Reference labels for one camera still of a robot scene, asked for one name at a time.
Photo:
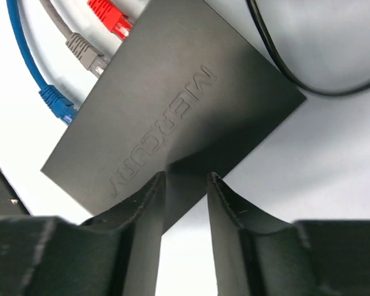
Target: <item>white surface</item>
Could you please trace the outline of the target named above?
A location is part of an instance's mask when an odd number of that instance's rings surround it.
[[[140,13],[138,0],[122,1],[135,16]],[[40,4],[21,2],[44,76],[83,101],[95,78],[68,53]],[[105,53],[115,52],[120,43],[94,18],[86,0],[54,2],[68,12],[74,29]],[[208,2],[266,55],[244,0]],[[370,77],[370,0],[259,2],[283,58],[307,83],[346,88]],[[39,172],[65,126],[38,96],[12,36],[5,1],[0,1],[0,46],[1,170],[34,215],[80,223],[89,213]],[[225,180],[286,221],[370,218],[370,92],[351,99],[308,97]],[[217,294],[210,240],[203,199],[163,236],[157,296]]]

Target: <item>red connector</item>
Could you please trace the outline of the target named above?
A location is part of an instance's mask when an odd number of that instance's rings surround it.
[[[116,34],[122,40],[129,36],[132,24],[128,16],[123,14],[111,1],[89,0],[88,5],[111,33]]]

